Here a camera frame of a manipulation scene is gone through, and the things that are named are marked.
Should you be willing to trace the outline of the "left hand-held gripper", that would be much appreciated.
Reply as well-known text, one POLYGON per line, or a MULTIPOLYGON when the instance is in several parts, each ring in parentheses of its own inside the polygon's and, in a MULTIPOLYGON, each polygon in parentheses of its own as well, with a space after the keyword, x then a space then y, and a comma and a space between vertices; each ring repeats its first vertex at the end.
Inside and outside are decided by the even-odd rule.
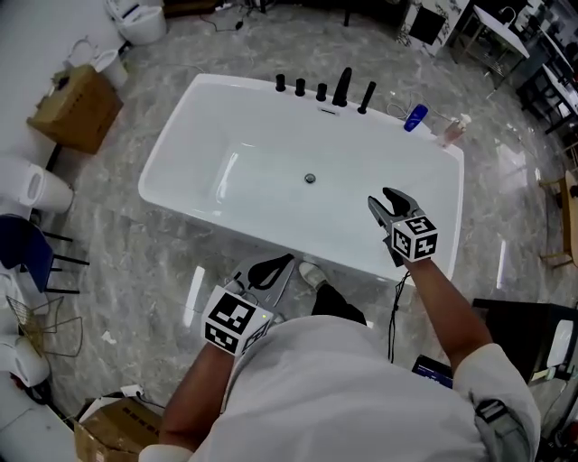
POLYGON ((265 336, 295 267, 292 254, 247 258, 223 286, 216 286, 201 316, 201 336, 239 357, 265 336))

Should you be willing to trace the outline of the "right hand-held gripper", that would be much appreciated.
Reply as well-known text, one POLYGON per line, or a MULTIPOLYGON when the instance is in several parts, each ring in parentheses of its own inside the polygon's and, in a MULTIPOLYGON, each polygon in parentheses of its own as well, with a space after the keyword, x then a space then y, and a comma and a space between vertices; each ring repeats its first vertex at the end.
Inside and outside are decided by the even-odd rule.
POLYGON ((391 203, 393 213, 372 196, 368 196, 368 208, 378 225, 387 231, 384 242, 394 266, 401 267, 405 262, 415 263, 433 257, 438 229, 416 200, 399 189, 384 187, 382 192, 391 203))

